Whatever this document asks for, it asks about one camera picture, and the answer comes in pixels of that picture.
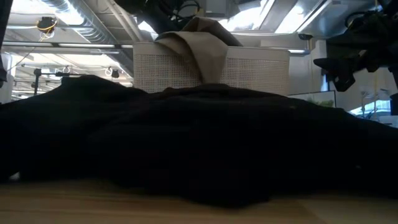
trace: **wooden surface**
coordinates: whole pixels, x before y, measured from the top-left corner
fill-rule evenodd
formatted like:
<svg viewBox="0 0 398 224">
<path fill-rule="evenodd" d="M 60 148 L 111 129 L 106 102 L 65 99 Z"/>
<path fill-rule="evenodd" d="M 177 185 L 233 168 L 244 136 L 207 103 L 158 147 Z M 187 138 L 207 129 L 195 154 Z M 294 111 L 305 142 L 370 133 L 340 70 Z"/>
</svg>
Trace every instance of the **wooden surface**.
<svg viewBox="0 0 398 224">
<path fill-rule="evenodd" d="M 398 201 L 316 195 L 225 210 L 82 180 L 1 185 L 0 223 L 398 223 Z"/>
</svg>

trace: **black fabric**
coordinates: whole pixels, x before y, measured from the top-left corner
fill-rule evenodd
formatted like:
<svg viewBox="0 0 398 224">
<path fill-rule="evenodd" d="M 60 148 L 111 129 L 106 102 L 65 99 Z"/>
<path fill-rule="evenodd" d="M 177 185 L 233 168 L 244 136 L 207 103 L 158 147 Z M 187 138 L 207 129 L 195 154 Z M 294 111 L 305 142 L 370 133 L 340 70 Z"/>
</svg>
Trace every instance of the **black fabric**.
<svg viewBox="0 0 398 224">
<path fill-rule="evenodd" d="M 0 123 L 3 180 L 101 177 L 223 207 L 316 189 L 396 195 L 397 129 L 226 85 L 148 94 L 66 78 L 0 105 Z"/>
</svg>

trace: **ceiling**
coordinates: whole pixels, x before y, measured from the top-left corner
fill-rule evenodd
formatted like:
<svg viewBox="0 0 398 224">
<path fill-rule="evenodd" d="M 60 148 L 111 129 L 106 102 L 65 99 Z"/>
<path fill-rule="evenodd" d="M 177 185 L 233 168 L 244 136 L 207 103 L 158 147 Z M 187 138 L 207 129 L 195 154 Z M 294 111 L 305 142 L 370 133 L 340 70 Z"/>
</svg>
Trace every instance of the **ceiling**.
<svg viewBox="0 0 398 224">
<path fill-rule="evenodd" d="M 14 0 L 4 40 L 38 42 L 43 33 L 36 29 L 36 23 L 44 16 L 57 16 L 58 24 L 53 37 L 43 42 L 98 44 L 84 35 L 85 30 L 90 32 L 94 30 L 93 27 L 100 30 L 101 38 L 104 37 L 104 41 L 100 42 L 102 44 L 152 41 L 153 35 L 156 35 L 145 22 L 137 25 L 133 15 L 123 17 L 122 10 L 113 3 L 113 0 L 110 0 L 110 4 L 114 10 L 109 8 L 109 4 L 106 3 L 108 0 L 59 1 L 74 2 L 71 6 L 85 9 L 85 16 L 82 18 L 82 21 L 85 19 L 85 23 L 76 21 L 77 24 L 71 24 L 74 23 L 72 19 L 77 18 L 73 15 L 73 11 L 70 11 L 69 16 L 60 15 L 42 0 Z M 348 14 L 375 7 L 374 1 L 371 0 L 258 0 L 257 4 L 253 4 L 254 8 L 234 15 L 237 13 L 236 0 L 199 0 L 199 2 L 204 8 L 203 16 L 218 20 L 233 34 L 239 35 L 239 40 L 244 43 L 248 43 L 244 39 L 249 39 L 251 35 L 255 35 L 257 39 L 259 36 L 266 39 L 268 35 L 274 33 L 301 32 L 318 38 L 327 38 L 344 31 L 343 21 Z M 124 19 L 124 26 L 120 23 L 120 18 Z M 132 21 L 133 26 L 127 26 L 125 19 Z M 20 91 L 32 90 L 32 83 L 28 81 L 34 79 L 35 68 L 58 69 L 58 71 L 71 69 L 74 73 L 94 74 L 111 79 L 109 72 L 108 74 L 105 72 L 109 71 L 110 67 L 120 71 L 121 77 L 114 81 L 126 86 L 131 86 L 133 83 L 132 49 L 3 47 L 2 52 L 11 54 L 15 62 L 19 62 L 31 52 L 16 67 L 16 80 L 20 82 L 17 82 L 14 89 Z M 59 80 L 52 77 L 41 77 L 40 81 L 44 83 L 40 84 L 42 91 L 51 90 L 59 85 Z"/>
</svg>

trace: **beige cloth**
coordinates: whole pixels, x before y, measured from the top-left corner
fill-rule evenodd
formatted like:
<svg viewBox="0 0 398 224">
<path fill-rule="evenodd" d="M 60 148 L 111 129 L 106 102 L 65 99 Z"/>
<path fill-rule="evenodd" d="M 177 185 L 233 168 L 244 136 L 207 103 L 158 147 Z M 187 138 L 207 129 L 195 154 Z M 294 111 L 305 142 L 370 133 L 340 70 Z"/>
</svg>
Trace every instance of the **beige cloth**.
<svg viewBox="0 0 398 224">
<path fill-rule="evenodd" d="M 156 42 L 181 55 L 202 83 L 219 83 L 228 46 L 242 46 L 220 23 L 202 17 L 180 32 L 160 34 Z"/>
</svg>

